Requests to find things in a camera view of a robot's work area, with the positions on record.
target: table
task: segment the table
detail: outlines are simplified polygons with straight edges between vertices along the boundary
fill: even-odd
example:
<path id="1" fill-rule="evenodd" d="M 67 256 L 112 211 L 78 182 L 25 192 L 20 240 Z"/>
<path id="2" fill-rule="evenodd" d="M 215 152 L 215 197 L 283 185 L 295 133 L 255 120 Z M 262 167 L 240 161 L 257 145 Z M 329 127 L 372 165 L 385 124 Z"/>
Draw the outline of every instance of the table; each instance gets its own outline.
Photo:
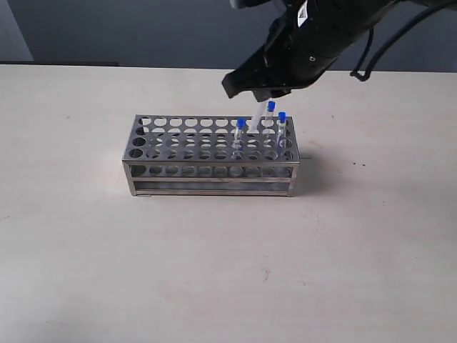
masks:
<path id="1" fill-rule="evenodd" d="M 0 66 L 0 342 L 455 342 L 457 74 L 279 99 L 294 198 L 131 197 L 133 115 L 254 113 L 225 73 Z"/>

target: black cable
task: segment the black cable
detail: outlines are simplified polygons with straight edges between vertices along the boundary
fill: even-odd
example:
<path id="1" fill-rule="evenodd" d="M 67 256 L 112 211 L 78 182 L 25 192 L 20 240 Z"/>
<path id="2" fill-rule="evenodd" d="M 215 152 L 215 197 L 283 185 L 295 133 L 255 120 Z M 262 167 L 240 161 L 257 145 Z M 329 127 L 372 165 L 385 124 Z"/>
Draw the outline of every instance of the black cable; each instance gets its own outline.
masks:
<path id="1" fill-rule="evenodd" d="M 363 50 L 362 56 L 358 60 L 358 63 L 356 65 L 356 67 L 351 72 L 351 74 L 350 74 L 351 76 L 355 76 L 356 77 L 356 75 L 358 74 L 358 71 L 362 67 L 362 64 L 364 63 L 368 53 L 370 52 L 371 45 L 373 44 L 373 38 L 374 38 L 374 28 L 372 27 L 370 29 L 369 34 L 368 34 L 368 41 L 366 42 L 365 50 Z"/>
<path id="2" fill-rule="evenodd" d="M 358 70 L 361 68 L 361 65 L 357 66 L 352 72 L 351 76 L 356 77 L 359 81 L 366 81 L 370 78 L 371 72 L 373 71 L 374 67 L 376 64 L 379 62 L 381 57 L 405 34 L 407 34 L 410 30 L 412 30 L 413 27 L 415 27 L 417 24 L 422 22 L 423 20 L 427 19 L 429 16 L 435 14 L 436 12 L 440 11 L 441 9 L 446 8 L 447 6 L 450 6 L 453 3 L 457 3 L 457 0 L 448 0 L 445 2 L 442 2 L 441 4 L 435 5 L 433 7 L 430 7 L 429 9 L 426 9 L 425 11 L 422 11 L 420 14 L 412 18 L 408 23 L 406 23 L 405 26 L 403 26 L 401 29 L 399 29 L 396 34 L 394 34 L 384 45 L 379 48 L 379 50 L 373 55 L 371 60 L 368 63 L 368 66 L 366 67 L 365 74 L 360 74 Z"/>

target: cable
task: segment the cable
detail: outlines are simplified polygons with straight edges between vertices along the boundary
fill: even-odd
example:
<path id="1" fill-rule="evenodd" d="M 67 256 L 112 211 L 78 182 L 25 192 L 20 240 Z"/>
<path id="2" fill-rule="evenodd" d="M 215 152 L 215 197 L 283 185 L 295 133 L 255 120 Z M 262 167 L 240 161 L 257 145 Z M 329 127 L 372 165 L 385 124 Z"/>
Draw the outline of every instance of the cable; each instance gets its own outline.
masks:
<path id="1" fill-rule="evenodd" d="M 361 68 L 361 63 L 363 63 L 363 60 L 365 59 L 366 55 L 368 54 L 368 51 L 370 50 L 371 47 L 371 42 L 370 42 L 370 37 L 368 37 L 368 42 L 366 46 L 366 50 L 363 52 L 362 58 L 359 61 L 359 64 L 357 64 L 357 67 L 351 72 L 351 76 L 356 77 L 359 81 L 365 82 L 368 80 L 371 76 L 371 72 L 373 71 L 374 67 L 376 64 L 379 62 L 381 57 L 405 34 L 407 34 L 410 30 L 412 30 L 413 27 L 415 27 L 417 24 L 422 22 L 423 20 L 427 19 L 429 16 L 435 14 L 436 12 L 440 11 L 441 9 L 446 8 L 447 6 L 450 6 L 451 4 L 457 3 L 457 0 L 448 0 L 445 2 L 442 2 L 441 4 L 435 5 L 433 7 L 430 7 L 429 9 L 426 9 L 425 11 L 422 11 L 420 14 L 412 18 L 408 23 L 406 23 L 405 26 L 403 26 L 401 29 L 399 29 L 396 34 L 394 34 L 386 43 L 383 44 L 381 48 L 373 55 L 371 60 L 368 63 L 368 66 L 366 67 L 365 74 L 360 74 L 358 70 Z"/>

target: test tube cap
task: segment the test tube cap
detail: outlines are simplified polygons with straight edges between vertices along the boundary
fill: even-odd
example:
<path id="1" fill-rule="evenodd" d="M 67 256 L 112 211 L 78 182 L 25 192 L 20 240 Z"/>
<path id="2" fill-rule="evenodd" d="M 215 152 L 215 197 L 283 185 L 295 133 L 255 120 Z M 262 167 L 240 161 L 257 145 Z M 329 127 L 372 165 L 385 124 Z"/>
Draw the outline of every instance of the test tube cap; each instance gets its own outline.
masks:
<path id="1" fill-rule="evenodd" d="M 268 112 L 273 112 L 275 108 L 276 108 L 276 102 L 269 101 L 268 102 L 268 106 L 267 106 L 267 111 Z"/>
<path id="2" fill-rule="evenodd" d="M 279 116 L 279 122 L 280 123 L 285 123 L 286 122 L 286 118 L 287 118 L 286 112 L 279 112 L 278 116 Z"/>
<path id="3" fill-rule="evenodd" d="M 239 129 L 244 128 L 244 125 L 246 125 L 246 120 L 244 118 L 240 118 L 236 121 L 236 127 Z"/>

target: table surface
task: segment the table surface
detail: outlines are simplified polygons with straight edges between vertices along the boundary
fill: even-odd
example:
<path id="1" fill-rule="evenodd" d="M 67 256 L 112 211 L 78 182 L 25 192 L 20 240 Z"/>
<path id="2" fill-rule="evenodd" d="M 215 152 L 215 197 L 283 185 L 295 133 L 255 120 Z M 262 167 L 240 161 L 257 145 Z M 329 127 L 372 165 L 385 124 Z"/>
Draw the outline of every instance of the table surface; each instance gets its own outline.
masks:
<path id="1" fill-rule="evenodd" d="M 279 99 L 294 198 L 131 197 L 134 114 L 255 112 L 224 73 L 0 66 L 0 342 L 455 342 L 457 74 Z"/>

